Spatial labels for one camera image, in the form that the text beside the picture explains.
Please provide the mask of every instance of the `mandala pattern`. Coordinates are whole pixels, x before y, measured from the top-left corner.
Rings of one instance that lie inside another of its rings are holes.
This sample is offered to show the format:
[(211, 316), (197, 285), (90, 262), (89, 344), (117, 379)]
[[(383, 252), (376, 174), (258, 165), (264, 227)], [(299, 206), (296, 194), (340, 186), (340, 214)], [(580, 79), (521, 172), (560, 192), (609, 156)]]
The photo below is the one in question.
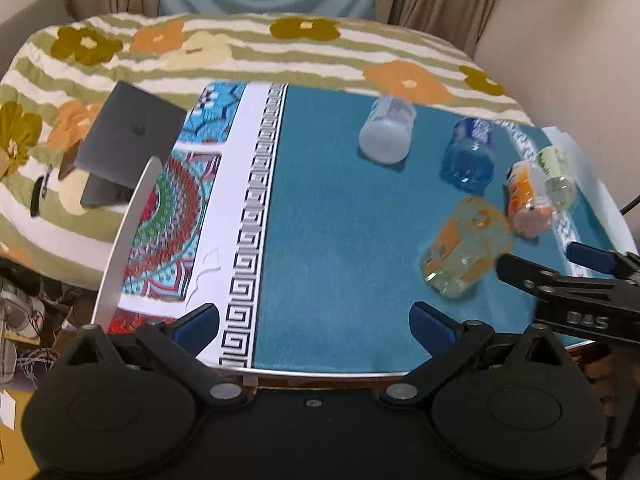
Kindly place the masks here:
[(174, 151), (149, 196), (122, 291), (184, 301), (220, 154)]
[(211, 83), (184, 121), (178, 140), (211, 144), (225, 142), (246, 83)]
[(173, 317), (159, 317), (148, 316), (147, 314), (140, 314), (139, 312), (129, 312), (128, 310), (116, 309), (116, 313), (111, 319), (109, 334), (129, 334), (137, 329), (140, 325), (144, 325), (147, 321), (152, 319), (162, 319), (165, 323), (169, 324), (175, 321)]

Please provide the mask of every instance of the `blue bottle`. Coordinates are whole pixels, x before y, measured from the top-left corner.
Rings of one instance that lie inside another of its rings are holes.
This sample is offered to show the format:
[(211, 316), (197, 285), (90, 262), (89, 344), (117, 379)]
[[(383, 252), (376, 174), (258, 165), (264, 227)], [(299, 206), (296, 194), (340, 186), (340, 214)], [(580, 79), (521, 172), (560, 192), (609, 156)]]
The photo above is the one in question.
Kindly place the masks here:
[(462, 191), (482, 196), (494, 179), (492, 124), (482, 119), (459, 120), (442, 159), (440, 177)]

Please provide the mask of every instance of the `gray laptop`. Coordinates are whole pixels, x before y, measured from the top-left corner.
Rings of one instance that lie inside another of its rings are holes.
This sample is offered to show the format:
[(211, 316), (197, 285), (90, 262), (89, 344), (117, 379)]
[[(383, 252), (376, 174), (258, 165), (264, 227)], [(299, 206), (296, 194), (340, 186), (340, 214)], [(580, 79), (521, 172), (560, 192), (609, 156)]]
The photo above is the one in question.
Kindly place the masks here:
[(80, 203), (128, 202), (149, 158), (166, 163), (185, 117), (182, 108), (118, 81), (78, 149), (75, 166), (89, 173)]

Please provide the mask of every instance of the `floral bedspread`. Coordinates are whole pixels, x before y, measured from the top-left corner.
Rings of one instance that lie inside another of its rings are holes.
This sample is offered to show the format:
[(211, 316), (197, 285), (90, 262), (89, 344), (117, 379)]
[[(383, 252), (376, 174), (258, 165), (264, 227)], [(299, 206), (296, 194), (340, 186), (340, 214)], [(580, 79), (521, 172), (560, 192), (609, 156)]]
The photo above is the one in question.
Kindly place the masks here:
[[(451, 44), (364, 20), (108, 14), (49, 27), (29, 38), (0, 82), (0, 255), (69, 284), (99, 286), (124, 208), (83, 208), (86, 174), (59, 182), (58, 168), (119, 79), (185, 109), (212, 81), (264, 80), (530, 123), (503, 86)], [(31, 218), (34, 183), (49, 168), (40, 215)]]

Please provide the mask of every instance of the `screw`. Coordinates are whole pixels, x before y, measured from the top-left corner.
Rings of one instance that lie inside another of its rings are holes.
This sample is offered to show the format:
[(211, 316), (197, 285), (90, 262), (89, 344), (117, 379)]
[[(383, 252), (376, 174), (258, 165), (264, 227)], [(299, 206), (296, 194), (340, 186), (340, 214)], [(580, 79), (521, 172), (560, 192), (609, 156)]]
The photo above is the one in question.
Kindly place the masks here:
[(386, 394), (392, 399), (408, 400), (413, 399), (418, 394), (418, 388), (412, 384), (396, 383), (386, 388)]
[(233, 383), (220, 383), (216, 384), (209, 393), (217, 400), (231, 400), (242, 395), (242, 388)]

